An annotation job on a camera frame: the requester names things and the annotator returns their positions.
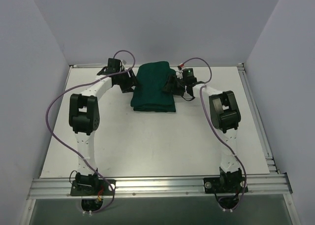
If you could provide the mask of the dark green surgical cloth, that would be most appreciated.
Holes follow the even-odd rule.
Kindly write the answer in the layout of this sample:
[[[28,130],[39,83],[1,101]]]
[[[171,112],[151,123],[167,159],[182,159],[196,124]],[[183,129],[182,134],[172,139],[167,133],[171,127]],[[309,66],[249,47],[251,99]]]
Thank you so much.
[[[163,92],[168,77],[175,74],[169,62],[143,64],[138,68],[137,81],[130,106],[138,112],[176,112],[174,97]]]

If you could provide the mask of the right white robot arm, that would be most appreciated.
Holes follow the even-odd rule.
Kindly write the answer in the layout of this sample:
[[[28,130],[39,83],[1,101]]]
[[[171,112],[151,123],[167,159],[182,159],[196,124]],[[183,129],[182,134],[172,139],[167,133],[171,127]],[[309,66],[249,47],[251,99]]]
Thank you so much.
[[[221,150],[219,187],[229,192],[242,182],[242,164],[237,159],[237,130],[241,121],[240,110],[232,91],[220,91],[196,77],[178,78],[169,75],[163,92],[192,99],[199,97],[210,128],[219,141]]]

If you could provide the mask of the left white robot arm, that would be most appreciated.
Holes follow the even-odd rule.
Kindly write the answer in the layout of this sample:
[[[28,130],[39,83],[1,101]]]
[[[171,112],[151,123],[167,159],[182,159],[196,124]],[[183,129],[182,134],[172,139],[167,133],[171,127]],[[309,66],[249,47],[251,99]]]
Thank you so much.
[[[95,162],[95,132],[100,125],[98,101],[115,85],[121,88],[122,93],[133,92],[132,88],[138,85],[133,70],[104,67],[90,86],[70,96],[69,125],[79,152],[74,182],[88,195],[96,194],[100,188]]]

